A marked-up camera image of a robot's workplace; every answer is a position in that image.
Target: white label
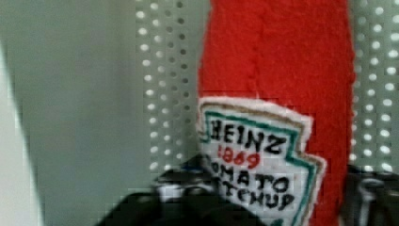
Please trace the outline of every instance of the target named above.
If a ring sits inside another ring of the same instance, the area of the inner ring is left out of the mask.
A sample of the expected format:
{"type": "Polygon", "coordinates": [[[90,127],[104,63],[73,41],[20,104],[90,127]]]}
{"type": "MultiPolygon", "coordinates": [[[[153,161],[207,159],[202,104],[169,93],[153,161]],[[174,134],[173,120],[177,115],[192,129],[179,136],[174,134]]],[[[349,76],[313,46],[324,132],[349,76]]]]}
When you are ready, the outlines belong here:
{"type": "Polygon", "coordinates": [[[326,168],[304,153],[311,123],[261,100],[201,98],[200,150],[220,195],[266,225],[307,225],[326,168]]]}

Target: gray wall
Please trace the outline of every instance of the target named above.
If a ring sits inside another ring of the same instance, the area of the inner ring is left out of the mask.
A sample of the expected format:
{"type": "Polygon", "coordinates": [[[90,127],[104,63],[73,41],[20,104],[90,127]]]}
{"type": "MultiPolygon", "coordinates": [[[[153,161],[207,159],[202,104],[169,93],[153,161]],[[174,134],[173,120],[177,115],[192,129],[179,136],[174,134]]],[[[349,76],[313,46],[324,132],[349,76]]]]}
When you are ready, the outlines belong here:
{"type": "Polygon", "coordinates": [[[179,1],[184,7],[172,0],[0,0],[0,40],[46,225],[94,225],[123,196],[148,187],[166,166],[177,166],[196,152],[196,71],[207,1],[179,1]],[[159,9],[152,10],[152,3],[159,9]],[[151,16],[138,21],[138,10],[151,16]],[[179,14],[185,24],[176,23],[179,14]],[[139,37],[138,28],[156,18],[161,25],[139,37]],[[174,35],[166,34],[167,23],[174,35]],[[185,40],[179,39],[182,32],[185,40]],[[154,35],[178,41],[166,50],[166,42],[151,41],[154,35]],[[140,52],[143,41],[150,45],[147,53],[140,52]],[[177,55],[181,45],[185,56],[177,55]],[[155,48],[166,50],[163,59],[155,56],[155,48]],[[165,79],[155,74],[155,61],[167,70],[180,69],[165,64],[172,55],[188,69],[165,79]],[[150,69],[142,67],[142,57],[156,59],[150,69]],[[144,84],[149,73],[156,83],[144,84]],[[166,87],[158,81],[166,81],[166,87]],[[148,89],[168,97],[158,107],[180,104],[170,115],[162,115],[161,108],[149,112],[147,104],[161,100],[146,96],[148,89]],[[184,92],[190,96],[181,100],[184,92]],[[187,106],[190,111],[184,112],[187,106]],[[175,117],[161,129],[162,121],[174,116],[184,118],[175,117]],[[152,118],[159,125],[150,124],[152,118]],[[151,131],[172,141],[150,138],[151,131]],[[159,152],[150,152],[154,146],[159,152]],[[177,159],[178,153],[183,157],[177,159]],[[154,162],[159,168],[150,170],[154,162]]]}
{"type": "Polygon", "coordinates": [[[143,121],[133,120],[143,114],[142,88],[130,87],[135,31],[122,23],[134,26],[134,6],[124,2],[0,1],[47,225],[92,225],[150,180],[143,121]]]}

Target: white surface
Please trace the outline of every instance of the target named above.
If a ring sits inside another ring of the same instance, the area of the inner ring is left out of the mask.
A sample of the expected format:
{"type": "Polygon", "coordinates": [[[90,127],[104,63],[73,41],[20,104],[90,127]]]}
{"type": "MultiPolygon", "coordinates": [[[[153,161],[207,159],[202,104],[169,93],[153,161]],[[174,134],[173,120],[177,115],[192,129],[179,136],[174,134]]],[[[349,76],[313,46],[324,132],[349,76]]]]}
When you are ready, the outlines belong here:
{"type": "Polygon", "coordinates": [[[0,48],[0,225],[41,226],[33,173],[2,54],[0,48]]]}

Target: red fabric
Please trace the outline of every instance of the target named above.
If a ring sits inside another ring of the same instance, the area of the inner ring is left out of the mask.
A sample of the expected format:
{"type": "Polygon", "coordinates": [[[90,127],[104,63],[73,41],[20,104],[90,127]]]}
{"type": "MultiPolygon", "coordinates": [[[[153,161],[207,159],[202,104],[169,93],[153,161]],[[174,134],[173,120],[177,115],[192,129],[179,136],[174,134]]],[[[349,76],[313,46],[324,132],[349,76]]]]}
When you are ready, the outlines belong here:
{"type": "Polygon", "coordinates": [[[338,225],[353,50],[345,0],[212,0],[199,96],[261,98],[314,118],[307,153],[327,173],[311,225],[338,225]]]}

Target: white dotted panel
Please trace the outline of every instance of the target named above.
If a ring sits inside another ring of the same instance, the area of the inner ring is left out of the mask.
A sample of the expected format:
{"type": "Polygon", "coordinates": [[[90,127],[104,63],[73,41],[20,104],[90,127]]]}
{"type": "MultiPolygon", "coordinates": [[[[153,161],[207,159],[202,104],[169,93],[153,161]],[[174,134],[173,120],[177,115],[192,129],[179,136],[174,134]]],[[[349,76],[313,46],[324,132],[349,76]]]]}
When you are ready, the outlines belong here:
{"type": "Polygon", "coordinates": [[[356,50],[352,164],[366,171],[399,171],[394,161],[398,131],[399,1],[352,0],[356,50]]]}
{"type": "Polygon", "coordinates": [[[197,69],[206,4],[136,0],[136,61],[141,74],[135,76],[143,78],[152,172],[176,167],[197,151],[197,69]]]}

